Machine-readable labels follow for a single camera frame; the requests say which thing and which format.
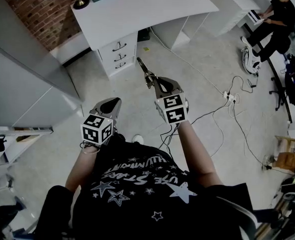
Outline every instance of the drawer handle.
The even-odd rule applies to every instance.
[[[121,46],[121,42],[117,42],[117,43],[118,43],[118,46],[119,46],[118,49],[113,49],[112,52],[116,52],[116,51],[122,49],[124,46],[127,45],[127,44],[125,43],[123,46]]]
[[[119,55],[119,59],[115,59],[114,62],[118,62],[122,59],[124,59],[127,55],[125,54],[123,57],[121,57],[121,53],[118,54]]]
[[[119,69],[120,67],[123,67],[126,64],[126,62],[123,63],[123,65],[121,65],[121,63],[119,64],[119,66],[116,66],[116,69]]]

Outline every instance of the person's right hand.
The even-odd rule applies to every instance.
[[[266,19],[267,18],[267,14],[266,13],[258,13],[257,15],[259,15],[262,19]]]

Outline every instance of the power strip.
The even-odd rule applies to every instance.
[[[227,99],[229,102],[234,102],[236,98],[233,95],[228,95],[228,92],[225,91],[223,94],[224,99]]]

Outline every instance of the white cube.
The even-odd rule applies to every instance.
[[[183,92],[158,98],[155,100],[155,104],[159,114],[169,125],[188,120],[186,99]]]
[[[113,133],[113,120],[90,114],[83,124],[81,124],[81,134],[84,141],[101,145]]]

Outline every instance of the white star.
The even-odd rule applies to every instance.
[[[160,212],[154,212],[154,215],[151,217],[151,218],[153,218],[153,219],[155,219],[156,221],[158,221],[158,220],[160,220],[160,219],[163,219],[163,217],[162,217],[162,212],[160,211]]]
[[[128,159],[129,162],[136,162],[137,160],[139,160],[139,159],[138,158],[135,158],[135,157]]]
[[[123,190],[115,193],[111,190],[108,190],[108,192],[111,194],[107,202],[115,201],[119,207],[122,205],[122,201],[130,200],[127,196],[123,195]]]
[[[145,193],[148,193],[148,195],[151,195],[152,193],[154,193],[153,188],[146,188]]]
[[[181,186],[176,186],[170,183],[167,183],[166,185],[168,185],[174,192],[169,196],[170,198],[173,197],[179,197],[181,198],[184,203],[188,204],[189,203],[189,198],[190,196],[197,196],[196,193],[193,193],[192,191],[190,191],[188,189],[188,183],[187,182],[183,182],[181,184]]]
[[[94,188],[92,188],[91,190],[99,190],[99,195],[100,195],[100,197],[102,197],[105,190],[115,189],[114,186],[111,186],[110,185],[111,182],[112,181],[107,182],[107,183],[104,183],[104,182],[100,181],[99,182],[99,185],[96,186],[96,187],[94,187]]]

